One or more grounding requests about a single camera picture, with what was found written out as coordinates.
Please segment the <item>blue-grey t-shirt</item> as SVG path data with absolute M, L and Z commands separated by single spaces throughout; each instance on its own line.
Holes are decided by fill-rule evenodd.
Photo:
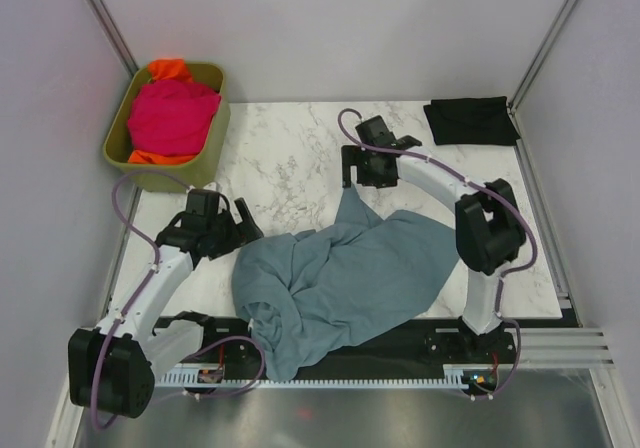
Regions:
M 406 210 L 382 218 L 347 188 L 332 225 L 240 250 L 233 303 L 265 352 L 267 377 L 285 382 L 426 312 L 458 261 L 452 228 Z

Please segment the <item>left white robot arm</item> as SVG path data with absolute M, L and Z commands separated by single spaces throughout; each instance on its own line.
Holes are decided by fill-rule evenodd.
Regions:
M 192 189 L 183 211 L 151 242 L 152 260 L 138 285 L 93 328 L 79 328 L 68 342 L 71 402 L 114 416 L 136 418 L 148 406 L 157 381 L 192 355 L 208 361 L 219 337 L 196 315 L 156 326 L 174 292 L 198 264 L 227 255 L 263 233 L 242 198 Z

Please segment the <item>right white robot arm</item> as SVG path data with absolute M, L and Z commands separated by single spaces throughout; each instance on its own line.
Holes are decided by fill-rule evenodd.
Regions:
M 462 321 L 458 336 L 467 360 L 483 360 L 494 349 L 490 332 L 502 323 L 504 278 L 526 241 L 514 193 L 503 179 L 480 185 L 433 158 L 422 148 L 408 150 L 356 145 L 341 147 L 342 185 L 390 188 L 399 181 L 426 192 L 454 215 L 456 250 L 467 267 Z

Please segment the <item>olive green plastic bin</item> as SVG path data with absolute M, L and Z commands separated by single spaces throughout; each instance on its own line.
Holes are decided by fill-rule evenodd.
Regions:
M 140 89 L 151 82 L 148 70 L 150 63 L 134 75 L 103 143 L 105 160 L 122 173 L 129 174 L 136 186 L 149 192 L 178 193 L 184 184 L 203 188 L 214 180 L 218 168 L 231 116 L 226 73 L 213 63 L 184 62 L 194 82 L 209 86 L 221 96 L 219 109 L 211 122 L 202 150 L 189 161 L 175 165 L 132 164 L 128 161 L 133 144 L 127 120 Z

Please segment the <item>folded black t-shirt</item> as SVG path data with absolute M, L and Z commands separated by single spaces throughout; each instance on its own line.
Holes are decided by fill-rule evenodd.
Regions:
M 437 146 L 515 146 L 520 139 L 506 96 L 434 99 L 423 110 Z

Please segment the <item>magenta t-shirt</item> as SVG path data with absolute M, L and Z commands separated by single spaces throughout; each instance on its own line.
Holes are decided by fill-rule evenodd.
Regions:
M 220 103 L 220 94 L 202 83 L 166 79 L 143 85 L 127 120 L 133 147 L 165 157 L 198 154 Z

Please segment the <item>orange t-shirt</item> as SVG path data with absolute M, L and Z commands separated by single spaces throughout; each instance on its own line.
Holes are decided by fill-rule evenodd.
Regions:
M 148 70 L 151 74 L 150 83 L 166 79 L 194 82 L 185 62 L 181 59 L 156 60 L 149 64 Z M 136 150 L 133 147 L 133 152 L 129 156 L 128 161 L 132 164 L 175 165 L 185 163 L 193 158 L 193 156 L 165 157 Z

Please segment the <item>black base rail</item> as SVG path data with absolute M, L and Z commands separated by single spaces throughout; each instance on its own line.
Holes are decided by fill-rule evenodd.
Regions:
M 342 347 L 297 370 L 289 379 L 436 378 L 445 365 L 505 366 L 519 353 L 513 327 L 500 324 L 476 335 L 457 319 L 417 319 L 358 346 Z M 232 378 L 251 380 L 260 368 L 258 350 L 246 341 L 227 341 L 186 364 L 231 369 Z

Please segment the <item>right aluminium frame post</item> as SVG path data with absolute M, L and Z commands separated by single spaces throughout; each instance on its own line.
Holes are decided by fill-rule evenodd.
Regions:
M 507 103 L 509 112 L 512 115 L 516 113 L 517 109 L 524 102 L 524 99 L 542 70 L 546 60 L 550 56 L 555 44 L 561 37 L 561 34 L 580 3 L 581 0 L 563 0 L 513 96 Z

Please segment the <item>aluminium frame post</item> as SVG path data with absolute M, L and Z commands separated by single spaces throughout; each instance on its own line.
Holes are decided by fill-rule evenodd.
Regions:
M 517 109 L 524 102 L 524 99 L 542 70 L 546 60 L 550 56 L 555 44 L 561 37 L 561 34 L 580 3 L 581 0 L 563 0 L 513 96 L 507 103 L 509 112 L 512 115 L 516 113 Z
M 121 30 L 112 16 L 104 0 L 85 0 L 95 18 L 100 24 L 107 40 L 114 49 L 117 57 L 131 77 L 138 71 L 139 66 L 128 47 Z

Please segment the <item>aluminium extrusion rail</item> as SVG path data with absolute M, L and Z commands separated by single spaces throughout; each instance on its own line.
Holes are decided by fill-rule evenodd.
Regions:
M 598 328 L 522 328 L 519 365 L 527 369 L 600 369 L 614 365 Z

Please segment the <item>left aluminium frame post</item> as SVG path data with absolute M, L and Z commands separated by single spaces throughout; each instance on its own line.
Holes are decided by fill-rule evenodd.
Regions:
M 139 66 L 128 47 L 121 30 L 112 16 L 104 0 L 85 0 L 95 18 L 100 24 L 107 40 L 114 49 L 117 57 L 131 77 L 138 71 Z

